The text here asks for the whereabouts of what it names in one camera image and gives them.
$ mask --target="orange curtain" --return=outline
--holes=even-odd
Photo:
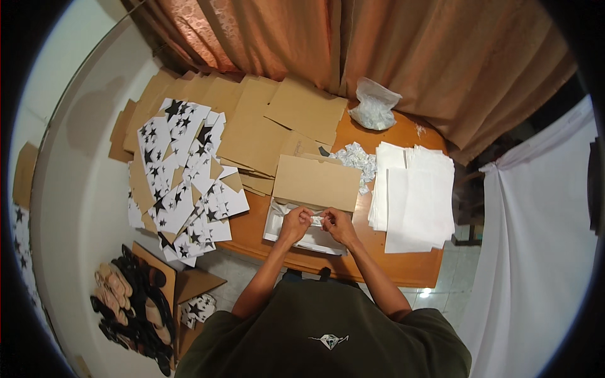
[[[396,109],[428,120],[463,164],[576,70],[537,0],[151,1],[194,62],[275,80],[293,72],[349,98],[368,77],[400,93]]]

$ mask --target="person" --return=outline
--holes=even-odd
[[[282,279],[273,288],[312,215],[300,206],[284,217],[233,310],[206,320],[175,377],[468,377],[471,355],[454,328],[436,309],[411,309],[344,212],[326,209],[321,229],[350,251],[375,304],[333,281]]]

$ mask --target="diamond logo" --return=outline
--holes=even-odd
[[[336,337],[333,334],[325,334],[325,335],[321,336],[319,339],[317,337],[310,337],[309,339],[319,340],[325,345],[326,348],[328,348],[329,350],[332,350],[332,349],[334,349],[334,347],[337,344],[340,344],[341,342],[348,340],[348,335],[346,335],[345,337]]]

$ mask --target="white curtain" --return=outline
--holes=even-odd
[[[597,245],[586,174],[597,136],[590,97],[490,163],[473,292],[458,330],[472,378],[535,377],[572,325]]]

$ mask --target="plastic bag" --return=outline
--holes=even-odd
[[[355,93],[360,101],[359,105],[348,113],[361,126],[372,130],[386,130],[396,123],[391,109],[402,98],[400,94],[389,91],[367,77],[357,80]]]

